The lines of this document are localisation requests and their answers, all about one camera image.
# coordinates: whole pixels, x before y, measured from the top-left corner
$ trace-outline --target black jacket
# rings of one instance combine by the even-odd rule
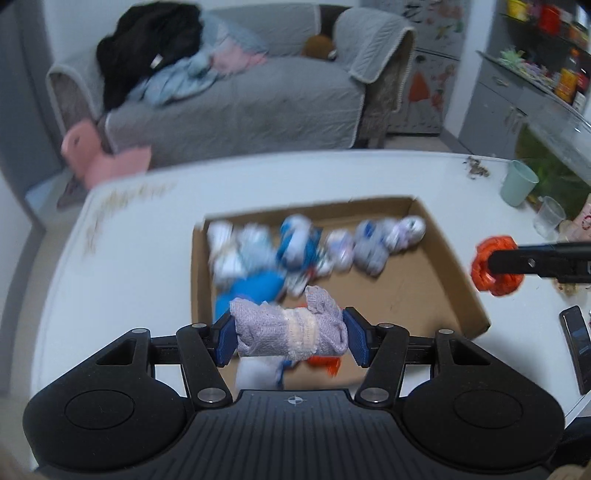
[[[123,14],[115,33],[96,49],[107,111],[121,106],[140,80],[197,53],[203,29],[199,15],[197,5],[172,2],[137,5]],[[162,59],[152,67],[156,57]]]

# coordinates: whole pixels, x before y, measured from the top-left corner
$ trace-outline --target stuffed toy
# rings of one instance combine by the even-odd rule
[[[336,58],[336,48],[330,37],[314,35],[306,40],[301,54],[303,57],[313,59],[334,60]]]

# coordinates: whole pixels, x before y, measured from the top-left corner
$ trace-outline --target bottle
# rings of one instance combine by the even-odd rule
[[[560,80],[554,89],[558,98],[566,103],[571,103],[577,89],[579,78],[579,51],[576,48],[570,50],[569,58],[566,59],[564,67],[560,71]]]
[[[587,101],[587,88],[589,87],[589,74],[585,69],[581,68],[579,72],[579,78],[577,79],[577,91],[574,94],[573,99],[573,108],[578,111],[578,113],[583,112],[583,107],[585,106],[585,102]]]

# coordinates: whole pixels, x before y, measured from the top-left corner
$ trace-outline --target rug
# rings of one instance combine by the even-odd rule
[[[74,205],[81,205],[84,203],[86,195],[88,195],[86,187],[76,177],[72,177],[57,201],[57,209],[63,210]]]

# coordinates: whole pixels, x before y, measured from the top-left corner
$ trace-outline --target mobile phone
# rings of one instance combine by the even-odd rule
[[[591,338],[581,309],[574,306],[560,312],[560,323],[573,358],[579,391],[585,395],[591,390]]]

